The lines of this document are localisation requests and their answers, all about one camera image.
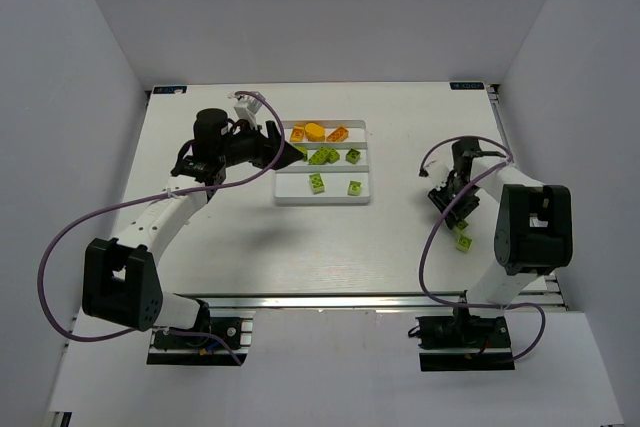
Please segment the yellow 2x4 lego brick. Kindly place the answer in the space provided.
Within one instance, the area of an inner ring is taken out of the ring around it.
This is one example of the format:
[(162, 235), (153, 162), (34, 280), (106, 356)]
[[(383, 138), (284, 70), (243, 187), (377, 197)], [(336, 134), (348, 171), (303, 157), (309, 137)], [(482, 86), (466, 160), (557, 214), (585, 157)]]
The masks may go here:
[(344, 126), (339, 126), (326, 136), (326, 141), (331, 143), (343, 142), (348, 136), (349, 130)]

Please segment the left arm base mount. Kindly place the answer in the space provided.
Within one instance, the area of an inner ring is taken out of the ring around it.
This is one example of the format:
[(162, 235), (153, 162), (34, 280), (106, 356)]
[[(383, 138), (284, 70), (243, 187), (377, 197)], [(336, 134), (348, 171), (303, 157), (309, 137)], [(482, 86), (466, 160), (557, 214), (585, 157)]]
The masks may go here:
[(153, 330), (146, 364), (151, 366), (240, 367), (251, 346), (253, 319), (218, 313), (204, 301), (190, 329)]

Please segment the yellow rounded lego piece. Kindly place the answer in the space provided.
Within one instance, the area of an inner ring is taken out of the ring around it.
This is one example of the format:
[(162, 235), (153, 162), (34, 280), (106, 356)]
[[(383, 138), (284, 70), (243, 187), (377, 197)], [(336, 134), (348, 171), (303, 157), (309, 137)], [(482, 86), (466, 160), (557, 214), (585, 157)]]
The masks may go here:
[(326, 137), (325, 127), (315, 122), (307, 123), (304, 126), (304, 133), (310, 142), (323, 142)]

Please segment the pale green sloped lego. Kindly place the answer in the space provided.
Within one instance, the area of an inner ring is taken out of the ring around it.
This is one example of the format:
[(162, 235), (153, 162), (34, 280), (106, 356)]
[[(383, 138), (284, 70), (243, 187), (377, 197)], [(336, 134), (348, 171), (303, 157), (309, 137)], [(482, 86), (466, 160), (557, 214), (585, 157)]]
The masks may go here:
[(324, 193), (326, 190), (323, 178), (320, 173), (313, 173), (309, 175), (309, 185), (311, 192), (314, 195)]

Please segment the lime 2x4 lego brick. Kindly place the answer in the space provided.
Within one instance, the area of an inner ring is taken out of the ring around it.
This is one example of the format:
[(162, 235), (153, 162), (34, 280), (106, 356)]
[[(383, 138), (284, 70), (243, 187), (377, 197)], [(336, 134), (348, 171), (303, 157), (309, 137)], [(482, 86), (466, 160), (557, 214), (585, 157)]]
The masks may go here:
[(336, 149), (321, 146), (308, 159), (310, 165), (333, 164), (340, 159), (340, 154)]

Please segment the green 2x2 lego brick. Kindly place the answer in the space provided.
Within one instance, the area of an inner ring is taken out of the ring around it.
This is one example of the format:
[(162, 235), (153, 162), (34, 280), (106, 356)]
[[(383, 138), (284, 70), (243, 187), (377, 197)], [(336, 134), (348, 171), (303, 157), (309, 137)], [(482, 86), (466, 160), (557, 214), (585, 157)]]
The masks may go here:
[(351, 148), (345, 154), (345, 160), (353, 165), (357, 164), (361, 158), (361, 152), (357, 149)]

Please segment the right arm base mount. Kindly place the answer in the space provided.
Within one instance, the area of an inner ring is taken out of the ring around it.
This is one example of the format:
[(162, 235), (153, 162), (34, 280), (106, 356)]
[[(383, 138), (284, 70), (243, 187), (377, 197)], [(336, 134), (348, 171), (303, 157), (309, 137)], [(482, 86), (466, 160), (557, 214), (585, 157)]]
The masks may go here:
[(419, 341), (422, 372), (489, 372), (515, 369), (503, 316), (483, 318), (466, 308), (416, 318), (407, 335)]

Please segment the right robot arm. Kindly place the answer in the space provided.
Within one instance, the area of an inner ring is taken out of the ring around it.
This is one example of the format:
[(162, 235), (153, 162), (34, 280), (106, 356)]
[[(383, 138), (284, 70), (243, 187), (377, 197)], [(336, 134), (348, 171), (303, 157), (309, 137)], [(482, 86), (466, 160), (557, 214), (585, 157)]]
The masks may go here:
[(362, 136), (333, 163), (297, 144), (255, 186), (248, 290), (273, 296), (451, 297), (508, 304), (572, 256), (571, 198), (520, 172), (508, 149), (456, 136), (417, 168)]

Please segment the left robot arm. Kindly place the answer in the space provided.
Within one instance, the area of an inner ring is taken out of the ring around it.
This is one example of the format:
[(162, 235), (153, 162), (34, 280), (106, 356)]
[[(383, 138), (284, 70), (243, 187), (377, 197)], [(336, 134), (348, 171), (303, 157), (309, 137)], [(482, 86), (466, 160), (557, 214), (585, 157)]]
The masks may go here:
[(169, 244), (192, 216), (224, 186), (229, 168), (249, 163), (263, 172), (301, 157), (279, 130), (216, 108), (197, 113), (193, 136), (183, 144), (163, 194), (109, 240), (85, 251), (82, 310), (135, 331), (153, 327), (208, 333), (205, 302), (162, 290), (157, 267)]

